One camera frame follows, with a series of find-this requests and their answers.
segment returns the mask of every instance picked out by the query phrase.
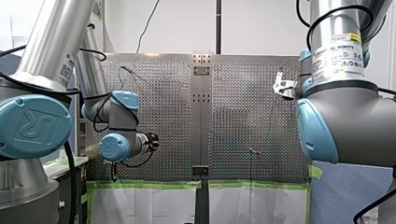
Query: warning label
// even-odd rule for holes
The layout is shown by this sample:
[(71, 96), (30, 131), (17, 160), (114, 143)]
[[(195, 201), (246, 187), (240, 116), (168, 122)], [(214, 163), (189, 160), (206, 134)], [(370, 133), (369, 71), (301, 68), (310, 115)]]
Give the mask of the warning label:
[(313, 78), (341, 72), (364, 76), (361, 45), (357, 41), (338, 41), (317, 49), (312, 55)]
[(73, 74), (74, 65), (75, 58), (72, 55), (67, 54), (64, 58), (64, 64), (62, 64), (61, 74), (58, 76), (58, 81), (62, 85), (67, 86), (67, 83)]

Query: black cable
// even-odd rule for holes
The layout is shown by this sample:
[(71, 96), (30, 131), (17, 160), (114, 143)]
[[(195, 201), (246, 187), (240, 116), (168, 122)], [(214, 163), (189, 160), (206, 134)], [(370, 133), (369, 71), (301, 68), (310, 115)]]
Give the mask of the black cable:
[(378, 91), (382, 91), (382, 92), (385, 92), (385, 93), (389, 93), (389, 94), (392, 94), (392, 95), (396, 95), (396, 91), (389, 90), (389, 89), (385, 89), (385, 88), (380, 88), (380, 87), (378, 87)]
[[(15, 48), (15, 49), (9, 49), (9, 50), (3, 51), (3, 52), (0, 53), (0, 58), (3, 57), (3, 56), (8, 55), (10, 53), (13, 53), (13, 52), (16, 52), (18, 50), (21, 50), (21, 49), (26, 49), (26, 45), (22, 45), (20, 47)], [(103, 62), (103, 61), (105, 61), (107, 59), (107, 56), (103, 52), (95, 50), (95, 49), (79, 49), (79, 50), (87, 51), (87, 52), (91, 52), (91, 53), (97, 53), (97, 54), (102, 55), (103, 59), (100, 60), (101, 62)]]
[(49, 89), (45, 89), (42, 87), (38, 87), (35, 85), (31, 85), (28, 83), (24, 83), (24, 82), (20, 82), (12, 77), (7, 76), (6, 74), (0, 72), (0, 77), (2, 77), (3, 79), (11, 82), (12, 84), (15, 84), (17, 86), (23, 87), (25, 89), (27, 89), (28, 91), (31, 92), (35, 92), (35, 93), (39, 93), (39, 94), (46, 94), (46, 93), (52, 93), (52, 94), (59, 94), (59, 95), (76, 95), (80, 93), (79, 89), (69, 89), (65, 92), (61, 92), (61, 91), (52, 91)]
[(303, 16), (301, 15), (301, 11), (300, 11), (300, 0), (296, 0), (296, 11), (297, 11), (297, 17), (300, 20), (300, 22), (306, 26), (306, 27), (310, 27), (311, 25), (304, 20)]
[(120, 163), (121, 163), (123, 166), (128, 167), (128, 168), (138, 168), (138, 167), (143, 166), (144, 164), (146, 164), (146, 163), (149, 161), (149, 159), (151, 159), (151, 157), (152, 157), (153, 154), (154, 154), (154, 152), (151, 151), (150, 154), (149, 154), (149, 156), (146, 158), (146, 160), (143, 161), (142, 163), (138, 164), (138, 165), (130, 165), (130, 164), (125, 163), (124, 161), (121, 161)]
[(69, 141), (64, 143), (64, 151), (66, 152), (67, 161), (70, 169), (70, 190), (71, 190), (71, 203), (70, 203), (70, 217), (69, 224), (75, 223), (76, 210), (77, 210), (77, 172), (73, 159), (72, 148), (70, 147)]
[(121, 78), (121, 74), (120, 74), (120, 70), (121, 70), (121, 68), (122, 67), (119, 67), (119, 72), (117, 73), (117, 75), (119, 76), (119, 81), (120, 81), (120, 83), (121, 83), (121, 87), (120, 87), (120, 90), (122, 90), (123, 89), (123, 81), (122, 81), (122, 78)]
[(139, 37), (139, 43), (137, 44), (137, 50), (136, 53), (139, 53), (140, 50), (140, 45), (142, 44), (142, 38), (143, 35), (145, 35), (147, 29), (149, 28), (149, 22), (151, 21), (152, 16), (154, 15), (155, 10), (157, 9), (158, 4), (160, 3), (160, 0), (157, 0), (157, 3), (155, 3), (154, 9), (152, 9), (151, 14), (148, 17), (148, 22), (146, 23), (145, 30), (143, 31), (142, 35)]
[[(0, 58), (3, 57), (3, 56), (8, 55), (10, 53), (13, 53), (13, 52), (16, 52), (18, 50), (25, 49), (25, 48), (26, 48), (26, 45), (23, 45), (23, 46), (15, 48), (15, 49), (6, 50), (6, 51), (0, 53)], [(98, 50), (94, 50), (94, 49), (80, 49), (80, 50), (87, 51), (87, 52), (92, 52), (92, 53), (98, 53), (98, 54), (102, 55), (104, 58), (101, 59), (101, 62), (107, 59), (107, 56), (103, 52), (100, 52)], [(2, 77), (3, 79), (5, 79), (5, 80), (17, 85), (17, 86), (25, 88), (28, 91), (39, 93), (39, 94), (48, 94), (48, 93), (60, 94), (60, 95), (77, 95), (77, 94), (80, 94), (80, 90), (77, 89), (77, 88), (68, 89), (66, 92), (51, 91), (49, 89), (45, 89), (45, 88), (38, 87), (38, 86), (35, 86), (35, 85), (31, 85), (31, 84), (28, 84), (28, 83), (20, 82), (20, 81), (14, 79), (12, 77), (9, 77), (9, 76), (5, 75), (2, 72), (0, 72), (0, 77)]]
[(100, 120), (103, 122), (103, 120), (100, 118), (100, 112), (103, 110), (103, 108), (105, 107), (106, 102), (112, 98), (115, 102), (119, 103), (122, 108), (124, 108), (125, 110), (127, 110), (136, 120), (136, 125), (139, 124), (139, 118), (137, 117), (137, 115), (130, 109), (128, 108), (123, 102), (121, 102), (119, 99), (117, 99), (117, 97), (115, 97), (113, 95), (113, 93), (110, 93), (103, 101), (102, 103), (97, 107), (96, 109), (96, 114), (95, 117), (93, 118), (93, 129), (97, 132), (97, 133), (101, 133), (104, 132), (105, 130), (108, 129), (109, 125), (107, 124), (107, 126), (103, 129), (97, 129), (96, 124), (97, 121)]
[(103, 52), (95, 50), (95, 49), (79, 49), (79, 50), (90, 52), (90, 53), (97, 53), (97, 54), (102, 55), (103, 59), (100, 60), (101, 62), (104, 62), (107, 59), (107, 56)]
[(376, 31), (372, 35), (368, 36), (366, 39), (363, 40), (363, 44), (366, 44), (379, 34), (379, 32), (382, 30), (382, 27), (384, 27), (386, 20), (387, 16), (384, 17), (384, 20), (382, 20), (382, 23), (381, 25), (379, 25), (378, 29), (376, 29)]
[(118, 179), (117, 175), (117, 163), (116, 162), (111, 162), (111, 180), (113, 183), (115, 183)]
[(100, 118), (100, 112), (103, 110), (103, 108), (105, 107), (106, 102), (108, 101), (108, 99), (110, 99), (111, 97), (111, 93), (102, 101), (102, 103), (97, 107), (96, 109), (96, 114), (95, 117), (93, 118), (93, 129), (97, 132), (97, 133), (101, 133), (104, 132), (105, 130), (108, 129), (109, 125), (107, 124), (107, 126), (104, 129), (97, 129), (96, 128), (96, 124), (97, 124), (97, 120), (101, 120), (103, 122), (103, 120)]
[(367, 207), (363, 208), (361, 211), (359, 211), (358, 214), (356, 214), (353, 217), (353, 223), (355, 224), (359, 224), (358, 220), (364, 215), (366, 214), (368, 211), (372, 210), (373, 208), (379, 206), (381, 203), (386, 202), (387, 200), (389, 200), (391, 197), (393, 197), (396, 194), (396, 189), (392, 190), (391, 192), (387, 193), (386, 195), (384, 195), (383, 197), (381, 197), (380, 199), (376, 200), (375, 202), (371, 203), (370, 205), (368, 205)]
[(0, 53), (0, 58), (3, 57), (3, 56), (8, 55), (10, 53), (13, 53), (13, 52), (16, 52), (18, 50), (25, 49), (25, 48), (26, 48), (26, 45), (23, 45), (23, 46), (15, 48), (15, 49), (9, 49), (9, 50), (3, 51), (3, 52)]
[(347, 10), (347, 9), (358, 9), (358, 10), (364, 11), (365, 13), (367, 13), (369, 15), (369, 22), (366, 24), (366, 26), (361, 28), (361, 32), (370, 28), (373, 25), (375, 15), (374, 15), (373, 11), (368, 7), (364, 7), (361, 5), (351, 5), (351, 6), (338, 7), (338, 8), (332, 9), (332, 10), (328, 11), (326, 14), (324, 14), (323, 16), (319, 17), (317, 20), (315, 20), (314, 23), (312, 23), (311, 27), (309, 27), (308, 33), (306, 34), (306, 46), (308, 47), (309, 51), (311, 51), (311, 34), (315, 30), (315, 28), (322, 21), (329, 18), (334, 12), (341, 11), (341, 10)]

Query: yellow label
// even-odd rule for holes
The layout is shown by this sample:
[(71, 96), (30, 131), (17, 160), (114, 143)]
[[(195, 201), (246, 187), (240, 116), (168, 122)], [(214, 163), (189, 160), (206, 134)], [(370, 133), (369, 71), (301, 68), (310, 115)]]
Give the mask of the yellow label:
[(357, 35), (357, 34), (348, 34), (348, 39), (356, 41), (358, 43), (361, 42), (361, 37), (359, 35)]

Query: blue joint cap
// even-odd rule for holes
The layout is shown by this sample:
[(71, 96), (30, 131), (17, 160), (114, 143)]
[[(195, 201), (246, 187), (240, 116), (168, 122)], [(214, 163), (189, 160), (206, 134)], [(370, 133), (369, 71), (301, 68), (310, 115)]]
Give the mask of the blue joint cap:
[(306, 157), (314, 161), (338, 162), (338, 151), (325, 120), (308, 99), (298, 101), (300, 143)]
[(90, 120), (91, 122), (93, 122), (93, 120), (90, 119), (90, 117), (87, 116), (87, 106), (82, 105), (81, 107), (81, 115), (84, 119)]
[(118, 162), (131, 156), (131, 148), (124, 136), (118, 133), (110, 133), (100, 141), (99, 153), (107, 161)]
[(312, 86), (312, 77), (309, 78), (309, 79), (307, 79), (307, 80), (304, 82), (304, 84), (303, 84), (303, 92), (305, 93), (306, 90), (308, 90), (309, 87), (311, 87), (311, 86)]
[(311, 51), (309, 51), (309, 49), (304, 49), (300, 52), (300, 61), (303, 61), (309, 57), (311, 57)]
[[(139, 108), (139, 95), (134, 91), (113, 91), (113, 96), (121, 101), (126, 107), (132, 110)], [(111, 99), (111, 102), (118, 104), (117, 101)]]
[(364, 53), (364, 55), (363, 55), (364, 68), (366, 68), (367, 65), (369, 65), (370, 59), (371, 59), (370, 51), (367, 51), (367, 52)]
[(59, 101), (39, 94), (21, 95), (0, 104), (0, 155), (36, 159), (58, 150), (73, 121)]

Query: ur logo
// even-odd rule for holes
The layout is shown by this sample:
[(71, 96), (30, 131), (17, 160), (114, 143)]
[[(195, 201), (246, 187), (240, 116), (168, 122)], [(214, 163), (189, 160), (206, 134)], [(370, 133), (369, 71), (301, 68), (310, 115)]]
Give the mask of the ur logo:
[(35, 144), (51, 145), (61, 118), (57, 115), (35, 109), (22, 113), (20, 125), (14, 140)]

